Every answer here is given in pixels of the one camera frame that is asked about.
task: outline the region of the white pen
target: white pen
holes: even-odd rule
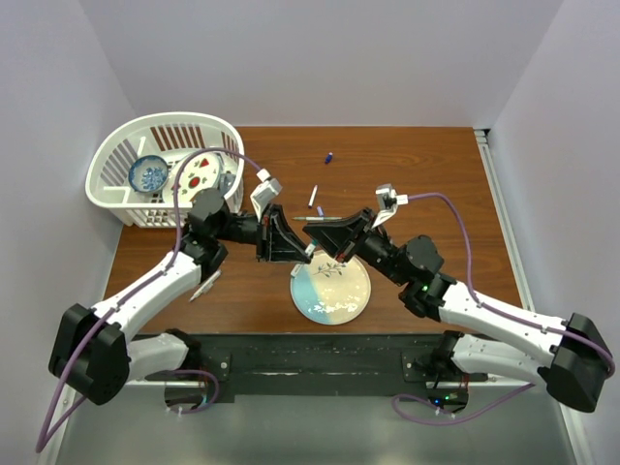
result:
[[[194,292],[194,294],[190,297],[190,302],[196,300],[201,295],[208,293],[209,290],[213,287],[213,283],[222,275],[222,270],[218,269],[215,271],[209,278],[204,281],[201,286]]]
[[[317,197],[317,190],[319,189],[319,184],[314,186],[312,190],[312,195],[310,196],[310,201],[308,202],[308,208],[312,208],[312,203],[314,203],[314,198]]]
[[[332,221],[342,220],[342,216],[294,216],[296,221]]]

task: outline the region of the white plastic basket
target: white plastic basket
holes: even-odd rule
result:
[[[99,146],[86,176],[86,195],[96,205],[107,208],[127,226],[173,228],[174,209],[161,193],[134,191],[127,179],[129,168],[143,155],[159,155],[170,169],[199,148],[225,147],[243,154],[243,141],[236,129],[223,119],[202,113],[157,113],[134,119]],[[243,199],[244,161],[221,153],[224,170],[234,174],[232,187],[224,198],[236,213]],[[190,202],[179,205],[182,220]]]

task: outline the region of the blue bowl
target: blue bowl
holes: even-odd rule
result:
[[[129,168],[129,184],[138,192],[161,191],[168,181],[166,160],[157,155],[138,158]]]

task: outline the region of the wooden table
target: wooden table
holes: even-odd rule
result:
[[[304,240],[303,222],[315,214],[307,203],[315,184],[315,206],[329,216],[348,216],[364,206],[377,209],[375,188],[392,183],[400,194],[438,191],[460,211],[472,239],[475,285],[512,304],[519,298],[508,253],[469,128],[242,128],[245,153],[269,169],[284,187],[277,202]],[[324,158],[334,158],[325,165]],[[257,185],[244,173],[245,204]],[[396,244],[430,235],[446,259],[443,271],[465,279],[465,247],[450,211],[436,200],[400,207],[386,223]],[[107,295],[113,295],[160,261],[174,243],[174,231],[125,228],[112,266]],[[151,320],[143,332],[178,327],[186,332],[441,332],[450,327],[418,319],[407,311],[398,288],[373,268],[370,302],[362,314],[340,326],[315,324],[293,305],[288,263],[257,263],[255,248],[227,243],[223,275],[207,295],[192,303],[185,295]]]

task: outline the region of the white circular dish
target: white circular dish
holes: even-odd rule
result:
[[[162,193],[164,202],[173,202],[172,189],[174,180],[178,174],[183,159],[181,159],[170,171],[168,183]],[[202,189],[218,187],[222,175],[222,157],[215,152],[206,152],[192,160],[179,179],[178,201],[179,203],[190,202]]]
[[[338,263],[324,251],[314,254],[291,278],[291,296],[303,316],[321,325],[342,325],[357,317],[370,298],[370,278],[353,257]]]
[[[166,160],[157,155],[138,158],[129,168],[127,180],[136,192],[150,193],[161,190],[168,180]]]

